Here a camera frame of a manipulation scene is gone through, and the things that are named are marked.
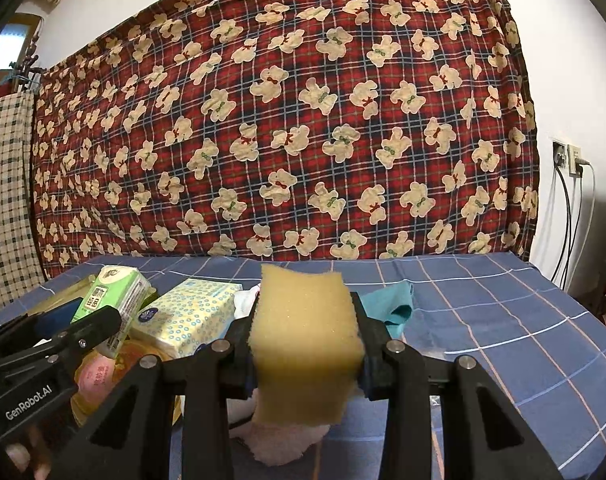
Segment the green tissue pack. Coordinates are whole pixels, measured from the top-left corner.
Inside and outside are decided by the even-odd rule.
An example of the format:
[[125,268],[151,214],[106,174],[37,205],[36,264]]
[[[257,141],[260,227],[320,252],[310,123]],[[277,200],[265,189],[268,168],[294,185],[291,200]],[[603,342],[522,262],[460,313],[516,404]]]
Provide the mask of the green tissue pack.
[[116,359],[132,326],[132,319],[142,307],[151,290],[151,284],[132,266],[104,266],[91,284],[89,292],[72,317],[72,323],[104,307],[112,307],[120,314],[117,333],[98,345],[98,352]]

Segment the yellow sponge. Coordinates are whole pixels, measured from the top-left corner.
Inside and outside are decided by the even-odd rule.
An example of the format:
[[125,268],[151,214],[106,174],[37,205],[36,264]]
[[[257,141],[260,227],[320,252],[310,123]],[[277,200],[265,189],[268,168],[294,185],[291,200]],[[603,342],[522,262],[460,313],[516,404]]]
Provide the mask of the yellow sponge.
[[256,422],[313,427],[341,421],[365,347],[339,272],[262,266],[248,346],[258,389]]

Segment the pink fluffy towel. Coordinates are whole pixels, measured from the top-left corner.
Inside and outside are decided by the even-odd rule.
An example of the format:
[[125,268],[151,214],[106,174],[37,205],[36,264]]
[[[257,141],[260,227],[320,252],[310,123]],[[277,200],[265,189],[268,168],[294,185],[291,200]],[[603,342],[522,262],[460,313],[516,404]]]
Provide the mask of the pink fluffy towel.
[[316,388],[256,389],[248,400],[228,400],[230,437],[243,441],[269,467],[301,458],[339,420],[341,407]]

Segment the round gold tin lid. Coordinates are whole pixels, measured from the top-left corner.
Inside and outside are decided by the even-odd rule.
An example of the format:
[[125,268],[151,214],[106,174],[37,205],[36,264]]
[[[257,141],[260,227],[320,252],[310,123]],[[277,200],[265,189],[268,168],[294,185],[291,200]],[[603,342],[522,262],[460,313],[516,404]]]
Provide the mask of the round gold tin lid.
[[146,354],[154,354],[162,361],[169,356],[145,342],[128,339],[115,359],[92,350],[76,370],[74,380],[77,392],[72,396],[71,409],[77,426],[81,427],[91,414],[125,377],[129,370]]

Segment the dotted yellow tissue pack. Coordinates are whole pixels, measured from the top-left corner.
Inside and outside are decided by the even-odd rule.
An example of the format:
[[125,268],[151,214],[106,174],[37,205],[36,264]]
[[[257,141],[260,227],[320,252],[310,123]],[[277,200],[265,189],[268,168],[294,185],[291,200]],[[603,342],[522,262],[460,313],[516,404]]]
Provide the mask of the dotted yellow tissue pack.
[[192,356],[217,339],[233,320],[234,295],[242,286],[187,278],[142,308],[129,335],[152,344],[171,359]]

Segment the teal cloth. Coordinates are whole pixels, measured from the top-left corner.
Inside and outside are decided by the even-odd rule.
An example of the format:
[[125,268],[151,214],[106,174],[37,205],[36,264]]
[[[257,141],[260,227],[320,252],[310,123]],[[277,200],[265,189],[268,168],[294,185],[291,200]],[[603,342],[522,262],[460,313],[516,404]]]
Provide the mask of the teal cloth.
[[393,339],[402,339],[414,310],[414,285],[400,282],[368,292],[361,303],[369,318],[381,321]]

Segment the green checked cloth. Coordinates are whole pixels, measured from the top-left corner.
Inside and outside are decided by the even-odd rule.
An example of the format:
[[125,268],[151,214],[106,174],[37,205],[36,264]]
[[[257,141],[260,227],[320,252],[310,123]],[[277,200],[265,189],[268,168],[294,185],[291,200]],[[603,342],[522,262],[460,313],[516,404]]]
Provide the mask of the green checked cloth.
[[45,281],[32,228],[34,95],[0,98],[0,310]]

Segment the blue plaid tablecloth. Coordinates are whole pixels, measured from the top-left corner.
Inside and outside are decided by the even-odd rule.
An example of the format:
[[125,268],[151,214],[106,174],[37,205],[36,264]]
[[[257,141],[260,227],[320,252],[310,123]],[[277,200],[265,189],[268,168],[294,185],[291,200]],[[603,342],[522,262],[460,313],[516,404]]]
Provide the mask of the blue plaid tablecloth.
[[[251,288],[260,262],[230,257],[93,258],[0,311],[0,325],[53,298],[102,266],[135,266],[160,294],[186,278]],[[565,479],[590,477],[606,456],[606,326],[529,263],[512,254],[278,263],[298,272],[338,271],[359,295],[414,284],[404,333],[419,351],[467,353],[495,378]],[[236,479],[376,479],[386,402],[356,398],[303,458],[267,467],[232,442]]]

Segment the red plaid bear blanket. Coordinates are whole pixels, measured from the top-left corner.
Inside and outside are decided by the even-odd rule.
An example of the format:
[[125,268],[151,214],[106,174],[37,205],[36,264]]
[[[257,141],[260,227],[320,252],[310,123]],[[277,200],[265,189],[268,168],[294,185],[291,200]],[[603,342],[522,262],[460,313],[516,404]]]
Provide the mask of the red plaid bear blanket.
[[508,0],[161,0],[47,70],[47,276],[98,255],[530,254],[534,105]]

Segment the wall power socket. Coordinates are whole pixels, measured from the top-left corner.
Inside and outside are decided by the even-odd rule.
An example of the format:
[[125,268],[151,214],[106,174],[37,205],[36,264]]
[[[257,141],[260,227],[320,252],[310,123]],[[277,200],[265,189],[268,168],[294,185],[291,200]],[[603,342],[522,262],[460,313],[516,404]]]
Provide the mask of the wall power socket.
[[583,160],[578,146],[553,140],[552,161],[554,168],[565,169],[570,177],[583,177],[583,166],[586,165],[586,162]]

